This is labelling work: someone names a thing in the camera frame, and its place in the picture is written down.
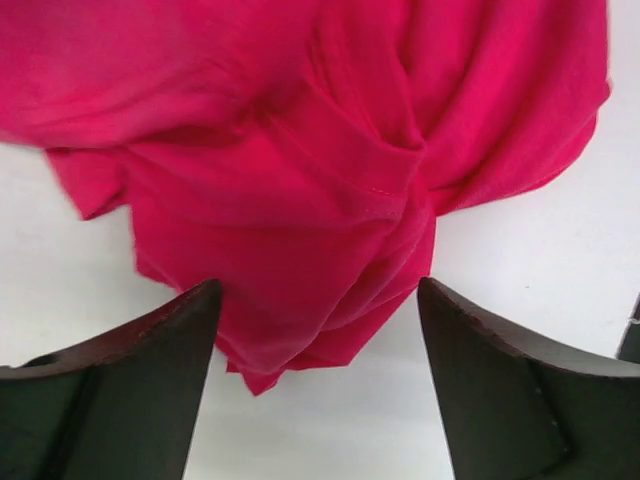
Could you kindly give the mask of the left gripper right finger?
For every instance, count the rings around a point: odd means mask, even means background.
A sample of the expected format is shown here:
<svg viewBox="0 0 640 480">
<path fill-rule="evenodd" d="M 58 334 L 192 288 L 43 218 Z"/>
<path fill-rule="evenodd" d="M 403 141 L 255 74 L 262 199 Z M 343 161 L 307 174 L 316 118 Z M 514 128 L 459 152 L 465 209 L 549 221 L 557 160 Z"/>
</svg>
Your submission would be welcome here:
<svg viewBox="0 0 640 480">
<path fill-rule="evenodd" d="M 454 477 L 639 476 L 639 319 L 586 352 L 423 279 L 419 314 Z"/>
</svg>

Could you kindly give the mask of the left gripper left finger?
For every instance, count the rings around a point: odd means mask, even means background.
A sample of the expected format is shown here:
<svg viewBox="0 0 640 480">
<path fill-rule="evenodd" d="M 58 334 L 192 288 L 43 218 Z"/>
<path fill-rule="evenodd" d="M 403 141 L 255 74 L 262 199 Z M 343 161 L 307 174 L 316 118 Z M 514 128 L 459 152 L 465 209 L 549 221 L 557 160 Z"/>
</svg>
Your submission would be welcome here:
<svg viewBox="0 0 640 480">
<path fill-rule="evenodd" d="M 101 335 L 2 367 L 2 478 L 183 478 L 222 297 L 206 281 Z"/>
</svg>

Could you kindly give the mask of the magenta t shirt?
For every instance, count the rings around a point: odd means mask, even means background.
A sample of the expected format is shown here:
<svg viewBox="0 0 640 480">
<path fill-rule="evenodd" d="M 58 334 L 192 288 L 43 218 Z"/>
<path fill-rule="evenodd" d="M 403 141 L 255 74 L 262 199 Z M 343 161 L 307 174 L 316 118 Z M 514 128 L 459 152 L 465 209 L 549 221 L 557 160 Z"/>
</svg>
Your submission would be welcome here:
<svg viewBox="0 0 640 480">
<path fill-rule="evenodd" d="M 262 394 L 349 364 L 429 274 L 439 216 L 538 189 L 593 136 L 603 1 L 5 1 L 1 138 L 140 274 L 225 300 Z"/>
</svg>

